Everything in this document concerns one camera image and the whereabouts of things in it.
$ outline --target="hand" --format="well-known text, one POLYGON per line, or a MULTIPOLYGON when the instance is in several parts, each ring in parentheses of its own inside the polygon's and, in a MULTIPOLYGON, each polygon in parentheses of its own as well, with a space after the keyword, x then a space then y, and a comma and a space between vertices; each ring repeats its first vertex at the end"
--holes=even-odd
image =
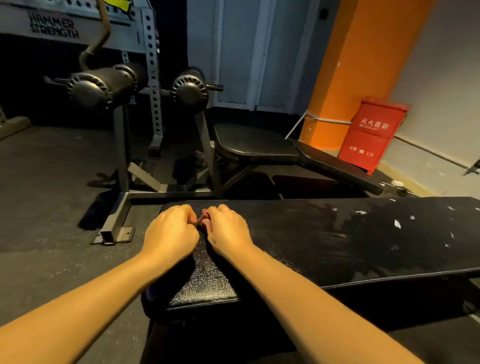
POLYGON ((199 222, 206 228, 213 249, 226 259, 253 245, 245 219, 225 205, 204 210, 199 222))
POLYGON ((186 258, 198 243, 196 223, 197 216, 190 205, 169 208, 148 227, 139 255, 154 266, 163 263, 167 264, 167 269, 172 268, 186 258))

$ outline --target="red box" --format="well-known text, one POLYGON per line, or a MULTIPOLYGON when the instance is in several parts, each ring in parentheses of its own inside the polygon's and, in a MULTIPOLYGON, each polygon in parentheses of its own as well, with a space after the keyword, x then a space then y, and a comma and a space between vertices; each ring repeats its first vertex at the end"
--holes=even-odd
POLYGON ((389 139, 350 129, 338 158, 366 169, 371 174, 377 168, 389 143, 389 139))
POLYGON ((350 129, 381 138, 393 138, 409 109, 410 105, 390 105, 368 97, 362 100, 359 110, 351 120, 350 129))

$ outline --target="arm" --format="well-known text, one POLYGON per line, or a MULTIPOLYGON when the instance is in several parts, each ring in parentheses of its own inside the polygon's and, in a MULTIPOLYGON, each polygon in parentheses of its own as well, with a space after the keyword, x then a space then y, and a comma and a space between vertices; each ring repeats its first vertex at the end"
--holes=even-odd
POLYGON ((142 251, 104 275, 0 328, 0 363, 72 363, 150 283, 198 242, 189 205, 160 214, 142 251))
POLYGON ((212 247, 257 290, 309 363, 416 363, 407 349, 252 243, 245 220, 225 205, 202 224, 212 247))

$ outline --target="forearm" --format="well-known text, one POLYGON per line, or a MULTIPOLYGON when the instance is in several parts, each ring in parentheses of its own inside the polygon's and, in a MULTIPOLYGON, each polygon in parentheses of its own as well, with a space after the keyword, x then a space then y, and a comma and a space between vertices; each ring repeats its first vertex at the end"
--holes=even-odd
MULTIPOLYGON (((164 264, 164 271, 169 268, 164 264)), ((0 328, 1 363, 76 361, 162 273, 139 256, 0 328)))
POLYGON ((253 245, 228 256, 312 363, 421 363, 387 334, 253 245))

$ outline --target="orange pillar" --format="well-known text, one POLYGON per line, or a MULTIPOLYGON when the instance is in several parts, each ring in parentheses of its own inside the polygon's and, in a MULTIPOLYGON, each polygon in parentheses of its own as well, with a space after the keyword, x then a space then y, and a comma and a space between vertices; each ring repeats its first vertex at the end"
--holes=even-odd
MULTIPOLYGON (((341 0, 309 113, 350 121, 365 96, 387 101, 433 2, 341 0)), ((339 149, 347 129, 348 125, 306 119, 300 140, 316 148, 339 149)))

